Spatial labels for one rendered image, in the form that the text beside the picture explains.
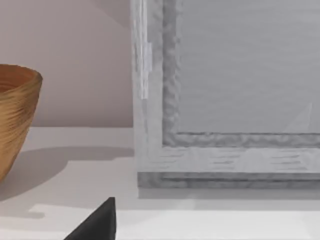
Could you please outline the grey cabinet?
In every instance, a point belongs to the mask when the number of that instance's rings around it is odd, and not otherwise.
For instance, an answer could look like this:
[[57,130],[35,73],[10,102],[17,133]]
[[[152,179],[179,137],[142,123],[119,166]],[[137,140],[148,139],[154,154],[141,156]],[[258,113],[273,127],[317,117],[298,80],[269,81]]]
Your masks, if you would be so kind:
[[137,186],[320,195],[320,0],[130,0]]

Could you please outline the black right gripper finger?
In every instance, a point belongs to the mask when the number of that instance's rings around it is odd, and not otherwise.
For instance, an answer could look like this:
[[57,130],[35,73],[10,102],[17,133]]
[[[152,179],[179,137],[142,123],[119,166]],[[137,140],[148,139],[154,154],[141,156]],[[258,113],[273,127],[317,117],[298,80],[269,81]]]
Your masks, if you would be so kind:
[[63,240],[116,240],[116,199],[109,197]]

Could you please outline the brown woven basket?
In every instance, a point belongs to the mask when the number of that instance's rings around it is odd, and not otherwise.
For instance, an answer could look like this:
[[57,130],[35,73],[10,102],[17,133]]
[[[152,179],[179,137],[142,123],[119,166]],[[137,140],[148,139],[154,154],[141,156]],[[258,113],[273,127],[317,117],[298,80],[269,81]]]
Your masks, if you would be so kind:
[[0,64],[0,182],[10,172],[37,108],[42,75],[31,68]]

